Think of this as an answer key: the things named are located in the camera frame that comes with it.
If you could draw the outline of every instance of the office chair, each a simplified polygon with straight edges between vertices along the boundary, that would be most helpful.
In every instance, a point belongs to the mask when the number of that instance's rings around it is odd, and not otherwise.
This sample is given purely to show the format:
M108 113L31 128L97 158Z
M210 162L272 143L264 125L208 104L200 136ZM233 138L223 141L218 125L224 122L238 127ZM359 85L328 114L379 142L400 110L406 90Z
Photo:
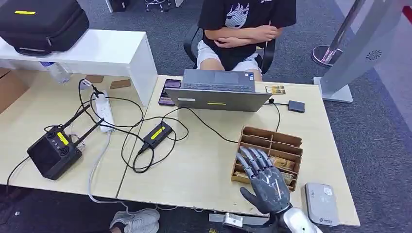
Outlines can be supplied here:
M194 62L194 67L193 67L194 69L197 68L197 65L196 65L197 64L197 43L193 43L193 42L194 42L194 39L199 29L200 28L197 26L197 24L194 24L190 28L183 42L183 47L185 48L186 54ZM266 72L268 72L269 67L272 64L273 56L275 54L275 43L276 43L275 39L270 42L267 42L266 46L263 48L263 57L261 57L261 55L258 55L256 58L257 64L262 70L262 74L265 74Z

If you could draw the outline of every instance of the shoe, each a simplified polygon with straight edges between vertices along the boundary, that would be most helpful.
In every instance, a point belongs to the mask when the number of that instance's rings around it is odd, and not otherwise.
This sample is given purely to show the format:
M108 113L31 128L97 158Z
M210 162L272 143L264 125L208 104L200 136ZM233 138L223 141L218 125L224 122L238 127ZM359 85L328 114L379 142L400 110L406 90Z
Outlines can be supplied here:
M160 213L155 209L142 209L136 212L130 212L130 214L126 211L117 211L110 223L110 228L112 228L116 222L121 222L126 225L126 228L131 224L133 229L137 229L156 223L159 219Z
M124 228L124 233L156 233L159 230L159 223L155 222L147 226L139 227L133 222Z

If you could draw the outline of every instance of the robotic hand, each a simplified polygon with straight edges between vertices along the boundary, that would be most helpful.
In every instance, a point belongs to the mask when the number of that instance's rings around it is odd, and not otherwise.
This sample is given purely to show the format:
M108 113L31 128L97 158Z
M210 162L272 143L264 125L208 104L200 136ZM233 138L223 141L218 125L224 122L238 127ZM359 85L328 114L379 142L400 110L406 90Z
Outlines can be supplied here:
M301 209L292 207L289 189L268 155L253 147L240 147L240 151L236 158L249 177L255 195L244 187L240 188L240 192L261 213L270 214L264 225L243 226L242 229L252 233L321 233Z

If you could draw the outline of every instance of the plastic bottle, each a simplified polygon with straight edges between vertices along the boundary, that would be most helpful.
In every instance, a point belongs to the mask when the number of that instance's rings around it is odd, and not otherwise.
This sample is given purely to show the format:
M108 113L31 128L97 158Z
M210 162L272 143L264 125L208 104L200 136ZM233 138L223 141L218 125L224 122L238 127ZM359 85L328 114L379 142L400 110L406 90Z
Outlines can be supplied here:
M50 76L53 77L59 83L65 83L69 81L70 74L59 64L54 62L40 62L43 67L45 67Z

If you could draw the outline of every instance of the white shorts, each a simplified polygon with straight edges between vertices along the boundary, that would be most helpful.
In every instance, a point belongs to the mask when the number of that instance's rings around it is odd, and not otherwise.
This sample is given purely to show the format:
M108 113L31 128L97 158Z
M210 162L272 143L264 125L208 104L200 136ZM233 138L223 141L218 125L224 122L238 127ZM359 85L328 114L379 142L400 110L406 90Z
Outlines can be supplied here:
M198 55L197 55L197 69L200 69L200 63L202 61L208 59L208 58L213 58L218 60L219 62L220 59L217 56L217 54L201 40L199 44L197 45L197 50L198 50ZM235 68L233 68L232 71L246 71L248 69L257 69L260 72L262 72L258 66L258 63L256 62L255 58L258 56L257 53L254 53L250 55L248 58L246 58L243 62L239 62Z

